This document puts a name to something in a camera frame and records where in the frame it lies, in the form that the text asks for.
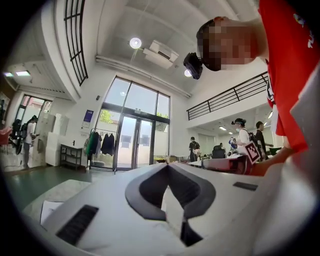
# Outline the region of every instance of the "glass door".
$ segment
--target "glass door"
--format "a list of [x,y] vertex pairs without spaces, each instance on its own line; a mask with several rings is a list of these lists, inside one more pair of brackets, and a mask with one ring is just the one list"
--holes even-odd
[[123,117],[117,149],[118,171],[129,171],[150,164],[150,159],[153,158],[152,127],[153,122],[150,120]]
[[148,166],[150,164],[152,124],[152,121],[140,121],[135,168]]
[[134,168],[135,138],[137,135],[137,119],[124,116],[119,136],[119,147],[117,152],[117,169],[132,170]]

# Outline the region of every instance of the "poster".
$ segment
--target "poster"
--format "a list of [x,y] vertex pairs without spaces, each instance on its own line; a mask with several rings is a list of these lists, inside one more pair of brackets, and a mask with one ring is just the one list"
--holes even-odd
[[84,119],[83,119],[83,122],[82,122],[82,127],[85,127],[85,128],[89,128],[90,127],[90,122],[91,122],[91,119],[92,119],[92,116],[94,115],[94,112],[92,110],[87,110],[85,115],[84,115]]

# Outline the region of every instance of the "black jacket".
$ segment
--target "black jacket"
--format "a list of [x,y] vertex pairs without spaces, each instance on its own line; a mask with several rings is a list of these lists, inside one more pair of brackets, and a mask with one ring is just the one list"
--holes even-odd
[[106,155],[109,154],[110,156],[114,155],[114,149],[115,149],[115,137],[111,133],[110,136],[106,134],[103,139],[101,152],[102,154]]

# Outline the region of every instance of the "black cap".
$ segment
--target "black cap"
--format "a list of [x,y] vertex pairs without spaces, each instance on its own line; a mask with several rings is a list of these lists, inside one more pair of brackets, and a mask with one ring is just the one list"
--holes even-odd
[[242,118],[237,118],[236,120],[232,121],[231,124],[234,125],[235,123],[239,123],[244,126],[246,122],[247,121]]

